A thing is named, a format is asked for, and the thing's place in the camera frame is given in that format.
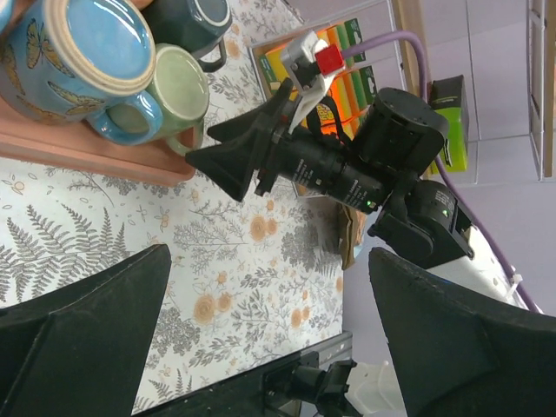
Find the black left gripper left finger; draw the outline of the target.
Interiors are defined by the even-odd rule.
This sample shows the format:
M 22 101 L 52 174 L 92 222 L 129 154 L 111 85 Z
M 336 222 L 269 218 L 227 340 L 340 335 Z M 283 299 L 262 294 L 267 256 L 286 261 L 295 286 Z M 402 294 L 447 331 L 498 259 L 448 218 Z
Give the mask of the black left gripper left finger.
M 153 245 L 1 310 L 3 416 L 129 416 L 171 256 Z

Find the blue butterfly mug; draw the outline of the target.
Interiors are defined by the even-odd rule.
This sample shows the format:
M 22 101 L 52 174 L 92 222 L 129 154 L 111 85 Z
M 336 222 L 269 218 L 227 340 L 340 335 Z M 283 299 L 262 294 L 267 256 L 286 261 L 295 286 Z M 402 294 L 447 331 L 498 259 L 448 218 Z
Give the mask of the blue butterfly mug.
M 1 38 L 1 97 L 39 123 L 85 121 L 122 145 L 153 140 L 156 47 L 130 1 L 35 1 Z

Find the green ceramic mug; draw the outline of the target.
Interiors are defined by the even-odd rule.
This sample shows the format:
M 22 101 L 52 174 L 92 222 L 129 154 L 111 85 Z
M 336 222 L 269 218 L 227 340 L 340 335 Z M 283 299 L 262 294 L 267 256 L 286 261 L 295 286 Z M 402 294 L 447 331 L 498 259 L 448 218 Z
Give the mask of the green ceramic mug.
M 107 108 L 115 125 L 109 138 L 128 146 L 164 140 L 185 156 L 202 145 L 208 105 L 208 79 L 200 64 L 186 50 L 159 43 L 149 86 Z

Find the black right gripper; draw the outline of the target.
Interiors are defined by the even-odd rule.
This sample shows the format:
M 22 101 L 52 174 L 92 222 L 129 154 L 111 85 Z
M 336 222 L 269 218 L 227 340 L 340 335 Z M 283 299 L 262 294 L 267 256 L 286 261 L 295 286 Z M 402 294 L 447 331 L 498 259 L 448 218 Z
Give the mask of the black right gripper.
M 258 118 L 279 115 L 293 87 L 293 82 L 286 78 L 259 107 L 209 127 L 208 135 L 221 144 L 187 153 L 186 163 L 206 175 L 230 198 L 241 202 L 247 194 L 261 145 L 257 141 L 230 141 L 247 133 Z M 270 192 L 280 176 L 365 214 L 377 210 L 387 199 L 387 180 L 383 175 L 374 173 L 334 136 L 316 139 L 303 127 L 296 128 L 291 135 L 274 133 L 258 170 L 257 195 Z

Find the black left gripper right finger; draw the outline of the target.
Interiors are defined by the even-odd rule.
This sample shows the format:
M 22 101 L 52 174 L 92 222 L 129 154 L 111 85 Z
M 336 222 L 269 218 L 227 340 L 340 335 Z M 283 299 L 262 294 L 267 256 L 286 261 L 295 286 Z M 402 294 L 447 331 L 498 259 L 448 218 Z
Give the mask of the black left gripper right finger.
M 370 282 L 410 416 L 553 416 L 555 319 L 444 280 L 384 248 Z

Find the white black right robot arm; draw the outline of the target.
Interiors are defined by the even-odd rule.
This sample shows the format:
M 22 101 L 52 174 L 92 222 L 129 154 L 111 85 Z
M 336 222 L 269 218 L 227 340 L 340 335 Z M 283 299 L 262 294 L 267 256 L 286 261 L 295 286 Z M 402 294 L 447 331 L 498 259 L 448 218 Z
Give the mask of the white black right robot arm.
M 209 128 L 215 144 L 191 151 L 189 165 L 241 201 L 250 181 L 265 195 L 278 178 L 376 218 L 368 233 L 398 256 L 447 281 L 536 311 L 520 276 L 446 184 L 423 173 L 447 138 L 447 120 L 409 92 L 381 89 L 355 136 L 322 130 L 318 112 L 287 80 L 263 105 Z

